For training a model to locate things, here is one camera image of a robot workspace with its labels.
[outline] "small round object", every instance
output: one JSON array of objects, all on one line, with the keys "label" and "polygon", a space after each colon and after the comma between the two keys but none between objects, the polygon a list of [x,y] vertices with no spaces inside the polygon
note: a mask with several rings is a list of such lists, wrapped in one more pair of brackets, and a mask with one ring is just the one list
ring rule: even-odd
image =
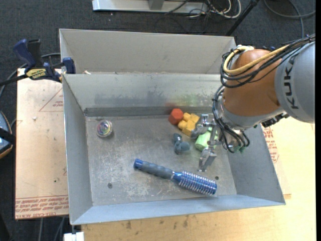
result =
[{"label": "small round object", "polygon": [[97,125],[97,135],[105,138],[112,133],[112,124],[110,121],[103,119]]}]

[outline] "clamp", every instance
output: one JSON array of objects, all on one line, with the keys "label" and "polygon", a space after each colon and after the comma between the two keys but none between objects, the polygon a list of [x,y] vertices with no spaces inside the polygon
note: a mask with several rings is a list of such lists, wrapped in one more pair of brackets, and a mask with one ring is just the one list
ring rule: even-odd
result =
[{"label": "clamp", "polygon": [[40,53],[39,39],[31,41],[22,39],[15,44],[13,51],[16,56],[25,63],[25,72],[21,76],[1,82],[0,86],[7,85],[24,78],[30,78],[32,80],[48,79],[56,82],[62,82],[62,74],[76,73],[74,61],[70,57],[65,57],[62,59],[61,63],[54,65],[55,67],[61,66],[63,68],[62,74],[57,72],[48,62],[43,62],[43,58]]}]

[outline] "gray metal tray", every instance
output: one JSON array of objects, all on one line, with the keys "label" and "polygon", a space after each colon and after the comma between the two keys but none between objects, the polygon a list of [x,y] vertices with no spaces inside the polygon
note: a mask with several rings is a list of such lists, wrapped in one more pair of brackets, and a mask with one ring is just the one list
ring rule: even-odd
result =
[{"label": "gray metal tray", "polygon": [[[246,131],[244,153],[219,148],[213,165],[197,172],[200,151],[177,155],[169,123],[175,107],[211,113],[220,86],[217,74],[103,73],[64,75],[64,115],[71,224],[130,220],[284,204],[260,127]],[[96,134],[101,119],[114,135]],[[174,182],[135,170],[136,158],[175,171],[215,179],[215,197],[204,197]]]}]

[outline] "brush handle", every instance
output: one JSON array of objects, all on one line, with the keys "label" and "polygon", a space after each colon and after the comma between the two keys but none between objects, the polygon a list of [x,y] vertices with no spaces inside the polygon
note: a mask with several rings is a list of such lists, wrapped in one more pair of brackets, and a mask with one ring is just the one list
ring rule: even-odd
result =
[{"label": "brush handle", "polygon": [[163,179],[172,179],[174,171],[163,166],[136,159],[134,168],[153,174]]}]

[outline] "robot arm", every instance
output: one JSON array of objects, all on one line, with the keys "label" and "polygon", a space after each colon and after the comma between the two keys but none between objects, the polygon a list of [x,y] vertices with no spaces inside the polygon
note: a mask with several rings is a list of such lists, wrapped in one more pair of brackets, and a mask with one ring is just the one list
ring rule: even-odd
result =
[{"label": "robot arm", "polygon": [[222,86],[213,99],[212,138],[200,158],[205,171],[221,143],[231,153],[250,144],[244,131],[291,116],[314,122],[315,34],[274,51],[239,46],[223,56]]}]

